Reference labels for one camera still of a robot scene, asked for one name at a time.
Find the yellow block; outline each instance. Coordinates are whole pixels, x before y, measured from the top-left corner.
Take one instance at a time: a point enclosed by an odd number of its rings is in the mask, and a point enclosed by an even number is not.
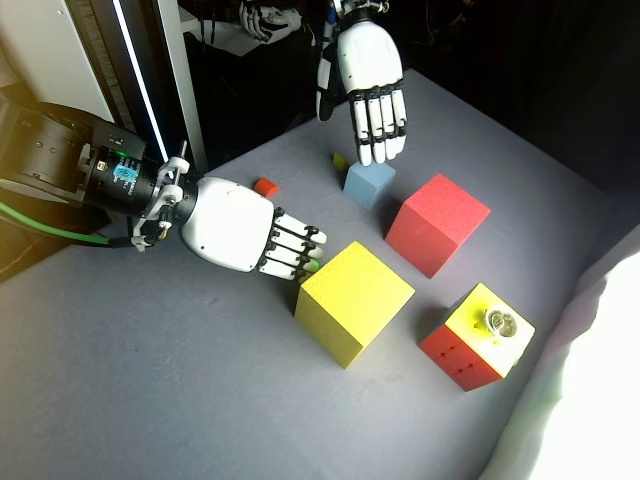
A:
[[[500,304],[506,305],[506,302],[479,283],[447,318],[445,325],[504,378],[524,353],[535,328],[509,307],[517,325],[515,335],[494,336],[486,328],[484,316],[489,308]]]
[[[346,368],[414,293],[353,242],[302,284],[295,317]]]
[[[332,163],[333,167],[340,172],[346,172],[347,170],[349,170],[349,162],[339,153],[333,154]]]

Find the blue block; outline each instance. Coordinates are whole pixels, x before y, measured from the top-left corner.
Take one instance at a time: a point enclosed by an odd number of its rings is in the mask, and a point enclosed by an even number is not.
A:
[[[349,167],[344,192],[356,203],[370,209],[391,184],[395,174],[396,171],[386,163],[372,163],[368,167],[355,163]]]

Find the white robotic hand in background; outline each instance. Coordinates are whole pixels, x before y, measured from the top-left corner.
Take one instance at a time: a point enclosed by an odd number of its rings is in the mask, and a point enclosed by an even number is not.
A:
[[[200,257],[233,270],[287,280],[315,273],[327,236],[275,208],[242,185],[217,177],[198,181],[198,200],[182,227],[185,243]]]
[[[240,23],[251,37],[261,43],[270,44],[282,40],[302,25],[302,18],[295,8],[278,10],[254,4],[250,0],[240,2]]]
[[[317,115],[328,120],[344,91],[360,162],[383,163],[402,152],[407,131],[400,54],[387,31],[372,20],[388,5],[362,0],[332,3],[318,65]]]

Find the white curtain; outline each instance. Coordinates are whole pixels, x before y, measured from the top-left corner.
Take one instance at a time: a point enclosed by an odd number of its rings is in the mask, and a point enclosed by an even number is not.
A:
[[[580,279],[480,480],[640,479],[640,226]]]

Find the table surface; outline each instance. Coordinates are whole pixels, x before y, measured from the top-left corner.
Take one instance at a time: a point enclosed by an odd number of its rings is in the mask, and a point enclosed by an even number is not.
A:
[[[291,283],[208,264],[176,235],[144,255],[68,248],[0,286],[0,478],[475,478],[607,200],[415,72],[405,97],[406,149],[373,211],[332,170],[332,152],[354,155],[344,105],[214,172],[268,176],[329,258],[358,240],[416,289],[349,369],[293,319]],[[383,237],[439,172],[493,212],[430,280]],[[464,393],[416,344],[479,281],[537,332],[505,380]]]

